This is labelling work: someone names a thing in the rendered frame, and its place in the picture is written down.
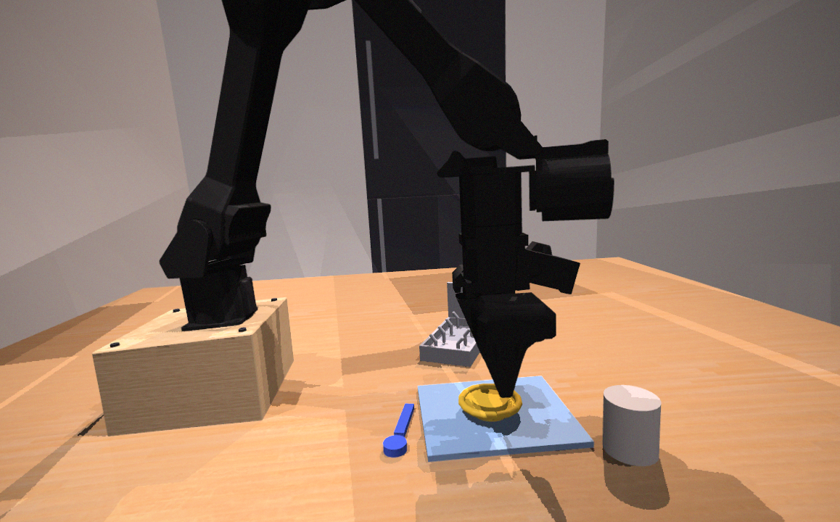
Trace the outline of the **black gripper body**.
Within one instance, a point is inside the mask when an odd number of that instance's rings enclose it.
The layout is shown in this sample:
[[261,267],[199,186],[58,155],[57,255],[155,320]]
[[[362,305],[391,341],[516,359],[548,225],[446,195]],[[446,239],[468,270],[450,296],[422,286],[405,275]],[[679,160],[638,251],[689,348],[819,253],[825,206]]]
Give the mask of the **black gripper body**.
[[515,293],[519,247],[527,247],[522,222],[472,227],[458,233],[463,264],[452,272],[453,288],[471,305],[477,341],[546,340],[556,337],[556,312],[533,293]]

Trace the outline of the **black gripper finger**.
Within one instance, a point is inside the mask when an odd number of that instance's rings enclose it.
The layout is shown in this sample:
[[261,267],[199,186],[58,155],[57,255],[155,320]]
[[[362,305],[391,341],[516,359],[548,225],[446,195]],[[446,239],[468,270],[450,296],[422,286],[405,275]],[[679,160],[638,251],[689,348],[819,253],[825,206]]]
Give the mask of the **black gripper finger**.
[[461,307],[461,310],[464,314],[464,318],[466,318],[466,322],[469,324],[469,329],[472,329],[471,325],[471,305],[475,303],[477,298],[464,298],[463,293],[457,293],[456,299],[458,300],[458,304]]
[[545,340],[484,343],[483,341],[477,341],[475,333],[472,329],[471,331],[500,397],[502,399],[512,397],[527,348],[533,346],[537,341]]

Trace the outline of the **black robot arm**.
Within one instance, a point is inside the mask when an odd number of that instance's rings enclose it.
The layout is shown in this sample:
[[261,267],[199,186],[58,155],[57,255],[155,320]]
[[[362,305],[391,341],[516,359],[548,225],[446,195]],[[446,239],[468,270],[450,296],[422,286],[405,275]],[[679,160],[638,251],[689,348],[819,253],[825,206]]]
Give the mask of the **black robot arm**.
[[[186,199],[177,233],[159,260],[167,278],[181,281],[188,318],[181,331],[241,325],[258,311],[243,264],[253,263],[255,247],[267,236],[271,205],[260,201],[255,181],[281,56],[308,10],[346,0],[221,1],[230,41],[207,175]],[[451,44],[413,0],[355,1],[422,74],[459,138],[481,151],[536,159],[536,169],[498,168],[494,156],[464,159],[452,152],[437,175],[459,176],[462,225],[520,223],[522,172],[530,172],[530,211],[541,212],[543,221],[610,217],[608,140],[541,146],[522,123],[512,87]],[[515,289],[527,290],[532,282],[572,294],[579,266],[532,241],[519,246]]]

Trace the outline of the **grey cylinder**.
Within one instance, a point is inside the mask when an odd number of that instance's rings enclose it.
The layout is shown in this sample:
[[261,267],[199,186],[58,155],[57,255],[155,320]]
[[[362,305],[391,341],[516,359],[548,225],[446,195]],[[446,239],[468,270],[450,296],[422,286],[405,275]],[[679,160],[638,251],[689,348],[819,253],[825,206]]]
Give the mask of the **grey cylinder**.
[[629,384],[604,390],[603,449],[633,466],[654,465],[661,442],[661,399]]

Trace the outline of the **light blue flat mat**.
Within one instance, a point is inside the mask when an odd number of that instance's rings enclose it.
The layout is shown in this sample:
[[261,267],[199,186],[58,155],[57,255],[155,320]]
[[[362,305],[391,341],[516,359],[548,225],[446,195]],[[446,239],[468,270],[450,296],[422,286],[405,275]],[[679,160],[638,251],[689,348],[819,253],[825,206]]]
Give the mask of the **light blue flat mat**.
[[458,396],[493,380],[418,386],[429,463],[508,454],[595,448],[592,437],[542,376],[517,378],[522,396],[517,414],[484,422],[462,410]]

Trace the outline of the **grey dish rack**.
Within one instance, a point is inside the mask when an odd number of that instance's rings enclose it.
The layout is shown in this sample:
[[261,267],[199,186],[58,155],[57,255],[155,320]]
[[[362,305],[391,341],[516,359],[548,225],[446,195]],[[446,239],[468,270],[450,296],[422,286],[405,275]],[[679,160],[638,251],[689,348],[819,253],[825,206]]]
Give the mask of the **grey dish rack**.
[[419,346],[420,360],[471,367],[479,347],[464,318],[453,282],[447,282],[448,318]]

